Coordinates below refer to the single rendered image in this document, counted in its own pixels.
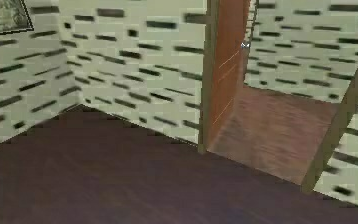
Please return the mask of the orange brown room door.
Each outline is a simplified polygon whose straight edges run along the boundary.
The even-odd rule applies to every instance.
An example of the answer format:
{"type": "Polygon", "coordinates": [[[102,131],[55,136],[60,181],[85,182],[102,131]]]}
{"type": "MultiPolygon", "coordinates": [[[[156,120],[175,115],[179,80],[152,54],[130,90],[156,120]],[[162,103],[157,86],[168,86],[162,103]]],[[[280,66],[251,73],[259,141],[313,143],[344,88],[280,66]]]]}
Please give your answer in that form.
{"type": "Polygon", "coordinates": [[[219,0],[207,147],[232,113],[251,0],[219,0]]]}

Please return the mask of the black framed wall picture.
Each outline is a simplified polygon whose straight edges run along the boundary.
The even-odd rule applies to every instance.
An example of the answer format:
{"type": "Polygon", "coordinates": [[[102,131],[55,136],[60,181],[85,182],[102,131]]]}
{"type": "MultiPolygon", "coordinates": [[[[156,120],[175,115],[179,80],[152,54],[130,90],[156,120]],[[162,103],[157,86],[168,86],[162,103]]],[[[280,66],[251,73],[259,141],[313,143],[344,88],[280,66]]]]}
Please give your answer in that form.
{"type": "Polygon", "coordinates": [[[24,0],[0,0],[0,35],[33,29],[24,0]]]}

